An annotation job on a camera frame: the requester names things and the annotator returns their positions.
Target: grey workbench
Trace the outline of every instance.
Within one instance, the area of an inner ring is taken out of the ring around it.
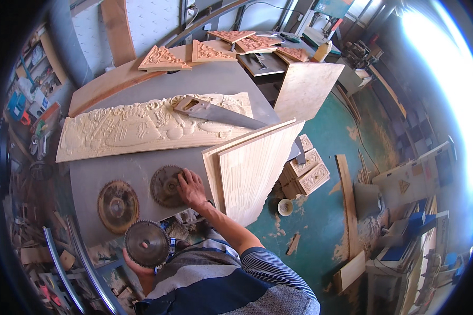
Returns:
[[[89,110],[184,94],[233,95],[239,92],[248,92],[255,119],[268,124],[280,121],[237,62],[210,62],[194,66],[192,71],[154,77],[99,102]],[[160,221],[186,208],[164,208],[152,199],[149,181],[157,169],[164,165],[176,164],[198,173],[202,177],[207,197],[211,198],[201,155],[201,151],[206,148],[150,151],[70,162],[72,193],[85,245],[92,247],[116,237],[103,226],[97,213],[98,194],[108,181],[124,180],[132,186],[140,204],[140,219],[146,220]]]

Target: pine board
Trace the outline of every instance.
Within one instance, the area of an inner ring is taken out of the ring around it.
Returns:
[[[358,218],[356,203],[352,189],[351,174],[348,172],[347,158],[345,154],[335,155],[338,173],[340,175],[341,192],[343,194],[343,206],[348,227],[348,258],[353,259],[362,247],[359,242]]]
[[[218,154],[228,217],[243,226],[257,220],[304,124],[291,123]]]
[[[105,0],[100,5],[107,39],[116,67],[137,58],[128,23],[125,0]]]
[[[210,185],[210,190],[212,192],[212,197],[214,198],[215,208],[226,213],[224,206],[224,194],[222,191],[222,180],[221,180],[221,168],[219,165],[219,152],[222,152],[226,149],[232,148],[242,142],[253,139],[260,135],[264,135],[270,131],[279,129],[283,126],[286,126],[290,123],[294,123],[296,120],[292,119],[283,123],[272,124],[252,132],[249,132],[245,135],[238,136],[232,140],[224,142],[220,145],[208,148],[207,150],[202,151],[203,163],[205,164],[205,170],[207,171],[208,182]]]
[[[275,102],[281,120],[315,117],[344,65],[298,62],[290,64]]]

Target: warning sign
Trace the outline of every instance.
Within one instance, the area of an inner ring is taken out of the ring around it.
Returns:
[[[399,190],[402,194],[407,191],[408,187],[410,187],[410,183],[404,180],[399,180]]]

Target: circular saw blade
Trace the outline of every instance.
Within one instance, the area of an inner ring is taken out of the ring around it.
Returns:
[[[154,173],[150,190],[155,202],[166,208],[177,208],[184,204],[177,191],[177,174],[182,172],[182,168],[177,165],[166,165]]]
[[[110,181],[102,187],[97,209],[103,225],[117,235],[123,235],[140,215],[137,195],[122,180]]]
[[[125,247],[134,262],[145,268],[154,268],[168,258],[170,238],[157,223],[140,220],[126,231]]]

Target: carved wooden corner piece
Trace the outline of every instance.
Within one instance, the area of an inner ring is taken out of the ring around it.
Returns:
[[[193,40],[192,62],[208,62],[208,61],[237,61],[229,54],[215,50],[200,41]]]
[[[277,45],[282,42],[282,39],[278,37],[267,37],[267,36],[257,36],[257,35],[251,35],[249,36],[249,39],[253,41],[257,41],[258,43],[264,44],[264,45]]]
[[[159,48],[157,46],[152,47],[139,66],[139,70],[147,70],[147,72],[191,69],[185,61],[175,57],[164,46]]]
[[[299,62],[308,60],[308,53],[303,48],[278,47],[277,52]]]
[[[271,53],[272,51],[277,49],[277,47],[270,46],[268,44],[262,44],[260,42],[253,41],[253,40],[248,39],[248,38],[244,38],[244,39],[236,42],[236,45],[245,54],[258,53],[258,52],[259,53]]]
[[[254,31],[210,31],[207,33],[219,37],[220,39],[225,40],[231,44],[236,43],[243,38],[256,34],[256,32]]]

